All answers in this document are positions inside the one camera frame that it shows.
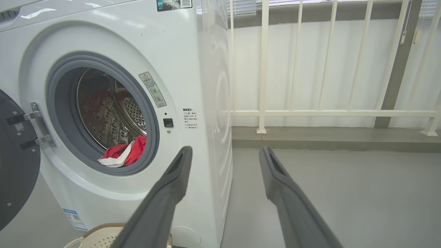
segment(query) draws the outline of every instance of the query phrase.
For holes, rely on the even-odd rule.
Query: stainless steel drum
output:
[[[138,135],[147,135],[138,104],[109,74],[88,68],[79,79],[76,97],[84,126],[103,148],[128,144]]]

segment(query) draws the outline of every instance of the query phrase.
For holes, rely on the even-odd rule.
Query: red cloth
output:
[[[136,138],[135,142],[133,142],[129,156],[124,162],[123,167],[135,163],[141,157],[142,152],[146,147],[146,141],[147,138],[142,135]],[[127,146],[128,144],[116,145],[114,147],[110,147],[109,149],[107,149],[107,151],[104,153],[104,155],[101,158],[118,158],[121,155],[121,153],[123,153],[124,150],[127,148]]]
[[[127,146],[129,145],[122,144],[110,147],[101,158],[118,158],[119,156],[121,156],[121,153],[123,153],[123,151],[127,148]]]
[[[130,154],[127,157],[126,162],[124,163],[124,166],[129,166],[135,163],[141,157],[142,152],[146,147],[146,141],[147,137],[142,135],[136,138],[135,142],[132,145],[132,150],[130,150]]]

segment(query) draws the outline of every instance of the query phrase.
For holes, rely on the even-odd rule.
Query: concrete floor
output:
[[[345,248],[441,247],[441,154],[275,150]],[[222,248],[284,247],[258,149],[233,149]]]

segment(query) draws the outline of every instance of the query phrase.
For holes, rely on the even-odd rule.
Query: railing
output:
[[[398,18],[398,24],[396,26],[392,47],[390,49],[390,55],[388,64],[386,67],[386,74],[384,81],[381,86],[380,95],[378,97],[376,109],[370,110],[357,110],[353,109],[353,101],[354,101],[354,92],[357,87],[357,82],[359,79],[359,69],[360,69],[360,61],[363,58],[365,53],[365,43],[367,39],[367,33],[369,30],[370,16],[372,12],[374,0],[367,1],[367,9],[366,9],[366,17],[364,20],[364,27],[362,32],[362,39],[360,43],[358,58],[356,62],[354,79],[351,86],[351,93],[349,97],[349,102],[346,109],[324,109],[323,101],[325,99],[325,92],[327,86],[327,74],[328,74],[328,65],[329,65],[329,53],[331,44],[333,41],[334,34],[334,26],[336,20],[336,11],[337,11],[337,0],[333,0],[332,5],[332,15],[331,15],[331,27],[329,32],[329,39],[325,57],[325,65],[323,69],[323,78],[321,81],[321,89],[320,89],[320,97],[318,100],[318,109],[313,110],[294,110],[294,93],[296,89],[297,78],[298,78],[298,66],[299,66],[299,56],[298,51],[300,48],[300,36],[301,36],[301,25],[302,25],[302,11],[303,11],[303,0],[300,0],[299,3],[299,19],[298,19],[298,28],[297,28],[297,37],[296,37],[296,45],[295,45],[295,58],[294,58],[294,73],[292,79],[292,91],[290,96],[290,108],[289,110],[266,110],[266,86],[267,86],[267,57],[268,57],[268,19],[269,19],[269,0],[262,0],[262,49],[261,49],[261,64],[260,64],[260,90],[259,90],[259,107],[258,110],[237,110],[236,109],[236,82],[234,77],[234,47],[231,48],[231,65],[232,65],[232,116],[257,116],[259,117],[259,127],[257,129],[258,134],[265,134],[265,118],[268,116],[371,116],[371,117],[429,117],[429,121],[425,130],[421,131],[421,133],[428,136],[437,136],[435,130],[441,120],[441,92],[439,93],[438,100],[435,103],[433,110],[410,110],[410,106],[415,101],[415,92],[421,86],[421,77],[423,75],[424,67],[426,64],[426,60],[429,54],[429,49],[434,40],[434,36],[436,34],[438,21],[441,17],[441,0],[438,1],[437,8],[432,19],[432,23],[429,30],[428,39],[424,45],[424,50],[422,53],[421,60],[419,62],[419,67],[417,70],[417,74],[415,80],[411,84],[411,94],[409,96],[407,106],[405,110],[382,110],[381,107],[383,105],[383,101],[385,99],[386,91],[388,88],[389,80],[392,73],[392,68],[394,65],[396,51],[400,44],[400,40],[402,37],[402,30],[404,21],[406,19],[406,13],[408,10],[409,0],[403,0],[401,5],[401,11]],[[231,44],[234,44],[234,16],[231,15]]]

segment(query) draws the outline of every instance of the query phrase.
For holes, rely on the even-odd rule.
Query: washing machine door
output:
[[[40,146],[29,121],[6,93],[0,90],[0,230],[28,200],[40,170]]]

